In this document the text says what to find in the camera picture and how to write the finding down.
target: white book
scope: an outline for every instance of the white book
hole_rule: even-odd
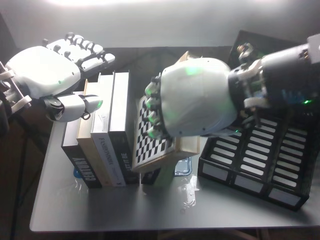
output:
[[[114,74],[99,75],[99,96],[101,96],[103,103],[93,114],[91,137],[105,165],[112,185],[122,187],[126,185],[126,182],[108,133],[114,82]]]

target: row of books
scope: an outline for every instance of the row of books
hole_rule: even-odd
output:
[[[88,188],[138,184],[132,172],[137,108],[129,73],[99,75],[86,81],[84,95],[98,95],[103,104],[87,120],[68,122],[61,147]]]

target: beige book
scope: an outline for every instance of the beige book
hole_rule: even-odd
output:
[[[84,95],[94,95],[97,92],[97,88],[97,82],[88,82],[88,80],[86,80],[84,86]],[[78,141],[84,155],[91,164],[101,185],[103,187],[112,186],[105,164],[100,158],[96,145],[91,138],[92,124],[93,114],[91,114],[88,120],[81,119],[76,140]]]

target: slotted tray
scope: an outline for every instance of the slotted tray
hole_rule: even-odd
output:
[[[264,115],[261,127],[208,138],[198,176],[291,210],[309,198],[319,152],[319,125],[311,118]]]

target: robotic hand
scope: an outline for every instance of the robotic hand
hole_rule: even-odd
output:
[[[231,70],[214,58],[178,62],[153,77],[146,87],[145,133],[154,139],[184,136],[232,135],[230,125],[241,110],[303,104],[319,96],[320,34],[307,43],[252,58],[252,46],[238,47],[241,66]]]
[[[75,95],[80,81],[105,68],[115,60],[102,46],[68,33],[52,43],[42,41],[19,52],[3,66],[0,62],[0,135],[8,132],[8,117],[30,102],[39,100],[53,121],[70,122],[87,118],[102,105],[96,95]]]

